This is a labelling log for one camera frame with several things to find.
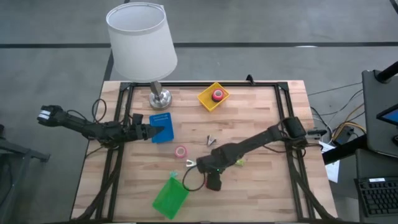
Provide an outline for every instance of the concrete floor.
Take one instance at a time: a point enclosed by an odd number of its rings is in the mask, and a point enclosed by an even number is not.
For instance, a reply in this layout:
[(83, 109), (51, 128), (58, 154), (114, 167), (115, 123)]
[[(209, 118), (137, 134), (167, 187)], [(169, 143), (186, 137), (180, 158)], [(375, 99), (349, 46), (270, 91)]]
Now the concrete floor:
[[(398, 14), (389, 0), (159, 0), (174, 42), (390, 42)], [(109, 42), (105, 15), (122, 0), (0, 1), (0, 44)], [(177, 49), (177, 69), (165, 80), (305, 80), (308, 93), (361, 81), (362, 70), (386, 68), (398, 47), (264, 47)], [(68, 220), (87, 141), (36, 122), (42, 105), (90, 117), (110, 49), (0, 49), (0, 123), (8, 140), (51, 153), (33, 161), (13, 223)], [(124, 78), (115, 71), (111, 80)], [(320, 113), (340, 109), (361, 85), (309, 96)], [(335, 127), (363, 102), (358, 97), (331, 122)], [(364, 117), (356, 120), (365, 125)], [(358, 220), (354, 160), (331, 184), (339, 217)]]

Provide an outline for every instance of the yellow box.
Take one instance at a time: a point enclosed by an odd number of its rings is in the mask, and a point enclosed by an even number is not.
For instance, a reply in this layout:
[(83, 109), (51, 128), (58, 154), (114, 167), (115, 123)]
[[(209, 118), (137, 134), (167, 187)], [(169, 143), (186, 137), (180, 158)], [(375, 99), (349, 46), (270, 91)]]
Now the yellow box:
[[(221, 89), (224, 92), (224, 98), (220, 102), (214, 102), (213, 99), (211, 99), (211, 95), (216, 89)], [(211, 86), (209, 86), (205, 91), (201, 92), (198, 95), (198, 100), (200, 103), (205, 106), (205, 108), (209, 111), (212, 112), (220, 103), (224, 102), (229, 97), (228, 91), (226, 91), (218, 82), (213, 83)]]

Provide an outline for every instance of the keyboard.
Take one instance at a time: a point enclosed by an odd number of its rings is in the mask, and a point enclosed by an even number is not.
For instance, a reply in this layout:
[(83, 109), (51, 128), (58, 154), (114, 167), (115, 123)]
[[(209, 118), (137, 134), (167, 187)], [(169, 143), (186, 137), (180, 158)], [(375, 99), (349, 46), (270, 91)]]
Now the keyboard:
[(355, 179), (367, 217), (398, 215), (398, 177)]

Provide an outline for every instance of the silver lamp base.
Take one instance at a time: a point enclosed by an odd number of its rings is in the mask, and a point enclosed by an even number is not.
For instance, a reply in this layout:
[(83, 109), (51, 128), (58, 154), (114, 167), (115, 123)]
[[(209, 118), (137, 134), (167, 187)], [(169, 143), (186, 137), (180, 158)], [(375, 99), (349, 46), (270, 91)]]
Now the silver lamp base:
[(149, 95), (149, 103), (154, 110), (165, 110), (172, 104), (172, 94), (156, 81), (150, 83), (152, 93)]

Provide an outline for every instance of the wooden tabletop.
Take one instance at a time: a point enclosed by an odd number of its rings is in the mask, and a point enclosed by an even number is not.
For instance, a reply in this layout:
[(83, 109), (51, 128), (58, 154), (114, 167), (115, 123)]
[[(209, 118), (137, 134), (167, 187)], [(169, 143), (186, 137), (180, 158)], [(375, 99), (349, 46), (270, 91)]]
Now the wooden tabletop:
[[(313, 128), (312, 114), (303, 81), (288, 81), (294, 113), (306, 129)], [(120, 82), (104, 82), (101, 98), (107, 102), (108, 111), (103, 121), (113, 120)], [(135, 88), (131, 113), (149, 116), (170, 112), (174, 140), (163, 144), (148, 141), (126, 143), (118, 196), (114, 213), (116, 222), (167, 222), (162, 214), (152, 208), (152, 202), (170, 177), (177, 171), (178, 180), (187, 170), (185, 159), (195, 160), (227, 142), (240, 142), (262, 132), (279, 121), (274, 89), (270, 87), (227, 87), (231, 94), (218, 108), (209, 113), (198, 101), (203, 87), (169, 87), (173, 102), (165, 111), (154, 111), (149, 104), (149, 88)], [(98, 108), (98, 117), (104, 107)], [(217, 138), (216, 144), (206, 146), (206, 137)], [(178, 159), (177, 146), (188, 149), (188, 156)], [(268, 145), (283, 151), (281, 142)], [(91, 142), (88, 153), (99, 147)], [(72, 217), (79, 216), (100, 190), (106, 150), (92, 154), (84, 163)], [(296, 221), (286, 155), (258, 148), (246, 154), (243, 167), (231, 166), (221, 175), (223, 183), (219, 192), (205, 187), (190, 192), (173, 222), (273, 222)], [(318, 147), (308, 147), (304, 158), (310, 188), (319, 202), (336, 217), (322, 155)], [(190, 188), (201, 184), (203, 176), (194, 170), (186, 183)], [(303, 209), (305, 202), (301, 194)], [(104, 215), (108, 211), (105, 201)]]

